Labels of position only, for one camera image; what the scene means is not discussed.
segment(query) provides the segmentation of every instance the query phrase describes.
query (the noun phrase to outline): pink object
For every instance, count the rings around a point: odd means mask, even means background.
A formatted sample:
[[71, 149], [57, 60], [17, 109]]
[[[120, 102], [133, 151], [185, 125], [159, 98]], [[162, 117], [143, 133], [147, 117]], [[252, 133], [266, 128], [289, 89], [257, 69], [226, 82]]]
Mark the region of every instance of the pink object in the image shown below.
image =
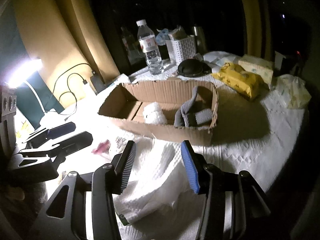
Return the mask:
[[92, 150], [93, 154], [101, 154], [109, 151], [111, 143], [109, 140], [99, 143], [98, 147]]

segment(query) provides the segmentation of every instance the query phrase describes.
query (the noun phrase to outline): bottle cap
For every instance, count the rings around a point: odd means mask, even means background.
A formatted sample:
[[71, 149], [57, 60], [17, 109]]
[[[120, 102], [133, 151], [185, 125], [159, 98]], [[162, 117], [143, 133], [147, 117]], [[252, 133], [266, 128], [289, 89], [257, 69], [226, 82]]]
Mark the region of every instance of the bottle cap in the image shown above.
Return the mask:
[[137, 21], [137, 25], [138, 26], [142, 26], [142, 25], [146, 25], [147, 23], [146, 23], [146, 20], [139, 20], [139, 21]]

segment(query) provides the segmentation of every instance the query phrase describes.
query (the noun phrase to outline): metal thermos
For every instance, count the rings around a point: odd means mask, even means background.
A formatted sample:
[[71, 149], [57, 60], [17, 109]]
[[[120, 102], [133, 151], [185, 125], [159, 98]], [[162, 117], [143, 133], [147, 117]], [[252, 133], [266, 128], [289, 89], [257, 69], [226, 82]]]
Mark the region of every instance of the metal thermos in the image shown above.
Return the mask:
[[196, 38], [197, 52], [199, 52], [201, 55], [207, 53], [208, 52], [207, 44], [205, 43], [204, 31], [203, 31], [202, 27], [193, 26], [192, 32]]

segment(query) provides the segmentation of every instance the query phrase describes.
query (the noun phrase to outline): bright light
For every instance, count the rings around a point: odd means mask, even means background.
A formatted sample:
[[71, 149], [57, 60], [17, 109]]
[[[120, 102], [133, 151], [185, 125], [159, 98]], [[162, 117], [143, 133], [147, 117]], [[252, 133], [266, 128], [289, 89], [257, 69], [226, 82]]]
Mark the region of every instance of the bright light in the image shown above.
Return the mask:
[[10, 78], [8, 85], [11, 88], [20, 86], [28, 77], [42, 67], [41, 59], [33, 59], [22, 64]]

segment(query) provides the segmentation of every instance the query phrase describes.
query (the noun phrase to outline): basket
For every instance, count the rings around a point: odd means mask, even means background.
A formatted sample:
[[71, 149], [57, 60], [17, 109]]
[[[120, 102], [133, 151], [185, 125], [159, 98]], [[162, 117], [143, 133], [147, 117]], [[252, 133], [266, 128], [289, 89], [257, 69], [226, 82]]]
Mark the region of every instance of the basket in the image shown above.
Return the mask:
[[196, 54], [196, 42], [193, 35], [179, 41], [166, 41], [170, 60], [176, 65]]

